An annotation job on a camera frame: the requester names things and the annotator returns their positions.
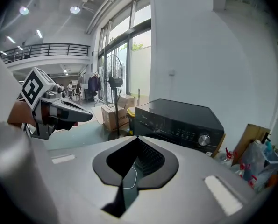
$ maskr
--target tree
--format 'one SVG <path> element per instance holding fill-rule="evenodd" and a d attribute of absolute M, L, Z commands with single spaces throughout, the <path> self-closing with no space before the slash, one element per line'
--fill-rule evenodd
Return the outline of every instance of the tree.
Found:
<path fill-rule="evenodd" d="M 128 45 L 127 44 L 124 44 L 124 46 L 123 47 L 121 47 L 121 49 L 120 50 L 123 50 L 123 49 L 125 49 L 126 47 L 127 47 Z M 134 50 L 139 50 L 139 49 L 141 49 L 142 48 L 142 46 L 143 46 L 143 43 L 139 43 L 139 44 L 137 44 L 137 43 L 133 43 L 133 51 Z"/>

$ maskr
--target standing fan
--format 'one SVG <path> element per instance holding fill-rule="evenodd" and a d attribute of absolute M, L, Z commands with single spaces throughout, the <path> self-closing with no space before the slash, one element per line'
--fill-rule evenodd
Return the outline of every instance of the standing fan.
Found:
<path fill-rule="evenodd" d="M 106 96 L 106 105 L 110 108 L 115 106 L 117 132 L 111 132 L 108 139 L 114 140 L 127 136 L 126 131 L 119 130 L 118 100 L 122 91 L 123 71 L 118 56 L 109 55 L 107 57 L 106 64 L 101 71 L 101 82 L 104 95 Z"/>

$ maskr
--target silver knob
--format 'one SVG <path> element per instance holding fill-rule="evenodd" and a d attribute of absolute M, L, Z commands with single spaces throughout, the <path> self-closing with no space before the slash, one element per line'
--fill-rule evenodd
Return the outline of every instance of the silver knob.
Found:
<path fill-rule="evenodd" d="M 210 137 L 208 136 L 208 134 L 203 134 L 198 138 L 198 143 L 201 146 L 205 146 L 205 145 L 209 144 L 209 142 L 210 142 Z"/>

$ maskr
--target white ceiling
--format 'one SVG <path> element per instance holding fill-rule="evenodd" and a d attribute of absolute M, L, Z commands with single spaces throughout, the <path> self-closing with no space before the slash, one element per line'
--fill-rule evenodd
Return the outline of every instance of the white ceiling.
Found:
<path fill-rule="evenodd" d="M 104 0 L 94 0 L 85 3 L 86 7 L 96 11 Z M 49 34 L 54 32 L 55 27 L 72 28 L 85 32 L 94 13 L 82 9 L 82 0 L 13 0 L 7 9 L 2 28 L 0 30 L 0 50 L 13 49 L 17 45 L 42 43 L 36 33 Z M 28 15 L 21 15 L 19 8 L 26 6 Z M 79 6 L 79 14 L 70 13 L 72 6 Z M 12 37 L 16 44 L 12 44 L 6 36 Z"/>
<path fill-rule="evenodd" d="M 87 64 L 50 64 L 37 67 L 45 71 L 47 74 L 50 74 L 51 77 L 59 77 L 65 76 L 63 69 L 67 70 L 69 75 L 78 75 L 86 66 Z M 32 68 L 16 70 L 13 72 L 13 75 L 17 80 L 24 80 L 31 69 Z"/>

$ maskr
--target balcony railing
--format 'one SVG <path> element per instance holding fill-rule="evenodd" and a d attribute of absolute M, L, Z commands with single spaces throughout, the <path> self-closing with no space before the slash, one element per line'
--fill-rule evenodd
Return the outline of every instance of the balcony railing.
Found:
<path fill-rule="evenodd" d="M 88 56 L 90 46 L 72 43 L 42 43 L 7 50 L 0 53 L 4 63 L 39 57 L 39 56 Z"/>

